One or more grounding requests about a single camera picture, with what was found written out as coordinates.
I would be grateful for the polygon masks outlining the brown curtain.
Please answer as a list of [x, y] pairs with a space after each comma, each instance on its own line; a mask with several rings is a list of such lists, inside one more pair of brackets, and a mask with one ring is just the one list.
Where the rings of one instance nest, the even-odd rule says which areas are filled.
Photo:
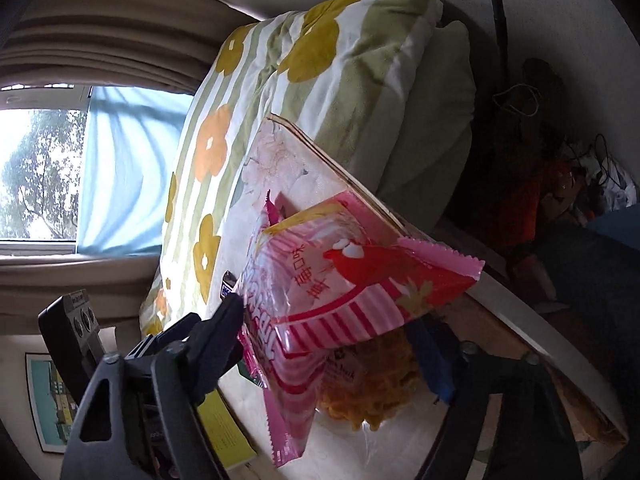
[[253, 18], [219, 0], [34, 0], [1, 45], [1, 83], [192, 94]]
[[136, 322], [158, 269], [157, 256], [1, 258], [1, 333], [35, 335], [38, 314], [58, 297], [85, 290], [103, 326]]

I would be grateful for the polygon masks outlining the framed city picture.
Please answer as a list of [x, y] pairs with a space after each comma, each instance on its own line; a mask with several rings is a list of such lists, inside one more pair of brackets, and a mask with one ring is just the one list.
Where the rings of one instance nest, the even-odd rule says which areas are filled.
[[48, 354], [25, 354], [29, 407], [43, 453], [64, 454], [78, 405]]

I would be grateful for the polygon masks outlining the pink floral pillowcase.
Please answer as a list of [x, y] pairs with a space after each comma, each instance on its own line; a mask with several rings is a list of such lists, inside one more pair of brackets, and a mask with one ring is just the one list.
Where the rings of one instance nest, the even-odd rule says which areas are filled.
[[247, 314], [278, 324], [356, 304], [416, 318], [434, 281], [400, 248], [386, 211], [277, 117], [260, 125], [240, 171], [218, 255]]

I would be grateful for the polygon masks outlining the pink snack bag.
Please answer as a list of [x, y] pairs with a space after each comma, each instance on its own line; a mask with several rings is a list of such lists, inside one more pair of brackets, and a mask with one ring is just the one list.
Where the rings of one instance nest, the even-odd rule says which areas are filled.
[[378, 429], [406, 405], [419, 365], [405, 326], [460, 297], [483, 268], [397, 234], [349, 192], [291, 217], [266, 200], [238, 289], [273, 463], [303, 455], [317, 412]]

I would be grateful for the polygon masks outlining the floral striped quilt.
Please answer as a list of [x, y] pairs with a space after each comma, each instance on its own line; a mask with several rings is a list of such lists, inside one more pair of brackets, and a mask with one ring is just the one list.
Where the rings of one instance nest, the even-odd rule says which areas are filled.
[[182, 128], [142, 333], [212, 310], [218, 246], [230, 210], [250, 209], [243, 194], [260, 170], [247, 153], [270, 114], [431, 229], [471, 148], [470, 56], [468, 29], [444, 21], [440, 0], [326, 0], [235, 29]]

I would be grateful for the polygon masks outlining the yellow-green cardboard box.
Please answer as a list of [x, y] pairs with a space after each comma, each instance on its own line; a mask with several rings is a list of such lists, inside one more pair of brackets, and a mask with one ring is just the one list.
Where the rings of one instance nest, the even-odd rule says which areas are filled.
[[198, 416], [224, 468], [231, 470], [257, 457], [218, 390], [206, 394], [204, 402], [198, 407]]

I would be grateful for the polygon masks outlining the Snickers chocolate bar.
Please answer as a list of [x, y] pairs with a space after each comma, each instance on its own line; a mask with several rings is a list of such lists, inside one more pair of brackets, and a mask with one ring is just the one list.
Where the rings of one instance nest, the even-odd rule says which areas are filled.
[[237, 282], [238, 282], [238, 279], [232, 272], [230, 271], [224, 272], [224, 275], [222, 276], [222, 279], [221, 279], [220, 292], [219, 292], [219, 296], [221, 300], [224, 300], [224, 298], [226, 298], [230, 294], [230, 292], [233, 292], [235, 290], [235, 286]]

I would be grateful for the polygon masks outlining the left brown curtain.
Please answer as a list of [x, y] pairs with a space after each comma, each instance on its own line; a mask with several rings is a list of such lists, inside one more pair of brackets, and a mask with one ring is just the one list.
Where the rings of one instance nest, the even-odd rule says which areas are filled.
[[58, 297], [85, 290], [103, 326], [136, 322], [158, 269], [157, 256], [1, 258], [1, 333], [35, 335], [38, 314]]

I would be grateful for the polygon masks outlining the right brown curtain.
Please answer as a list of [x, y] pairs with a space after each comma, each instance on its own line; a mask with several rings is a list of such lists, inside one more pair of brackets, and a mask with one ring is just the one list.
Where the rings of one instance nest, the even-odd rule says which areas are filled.
[[192, 94], [253, 18], [219, 0], [34, 0], [1, 45], [1, 83]]

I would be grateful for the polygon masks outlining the blue window cloth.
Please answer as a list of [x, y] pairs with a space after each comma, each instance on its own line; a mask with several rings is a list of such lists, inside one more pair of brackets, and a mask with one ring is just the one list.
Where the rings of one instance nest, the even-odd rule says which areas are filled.
[[94, 87], [82, 151], [76, 250], [157, 254], [190, 94]]

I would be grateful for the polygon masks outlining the window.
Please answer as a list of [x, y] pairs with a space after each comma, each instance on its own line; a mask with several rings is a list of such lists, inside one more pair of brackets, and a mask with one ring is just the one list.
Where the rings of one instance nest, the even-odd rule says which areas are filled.
[[1, 88], [1, 255], [76, 252], [91, 88]]

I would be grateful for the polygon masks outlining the waffle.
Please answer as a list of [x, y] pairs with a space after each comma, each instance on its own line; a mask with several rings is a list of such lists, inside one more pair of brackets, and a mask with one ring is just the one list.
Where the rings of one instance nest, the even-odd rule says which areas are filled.
[[353, 430], [373, 431], [411, 400], [422, 375], [413, 348], [398, 328], [350, 347], [333, 350], [326, 361], [318, 410]]

